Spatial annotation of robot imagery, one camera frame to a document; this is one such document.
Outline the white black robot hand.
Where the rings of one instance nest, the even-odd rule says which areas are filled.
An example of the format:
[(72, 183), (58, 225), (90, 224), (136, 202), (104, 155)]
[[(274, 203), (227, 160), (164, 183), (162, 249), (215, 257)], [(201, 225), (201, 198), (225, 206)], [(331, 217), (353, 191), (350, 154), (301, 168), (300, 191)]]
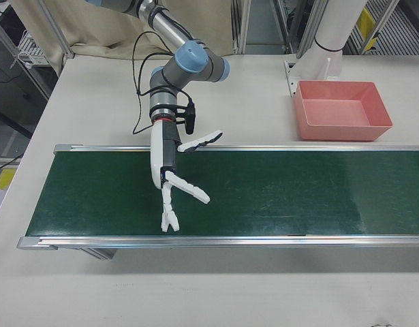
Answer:
[(163, 232), (167, 232), (169, 227), (175, 232), (180, 229), (178, 218), (172, 207), (172, 187), (192, 195), (205, 204), (211, 200), (205, 191), (176, 175), (176, 154), (191, 152), (198, 147), (216, 142), (222, 134), (221, 130), (217, 130), (202, 138), (182, 143), (176, 122), (167, 118), (154, 122), (151, 131), (151, 176), (154, 185), (161, 190), (162, 194), (161, 230)]

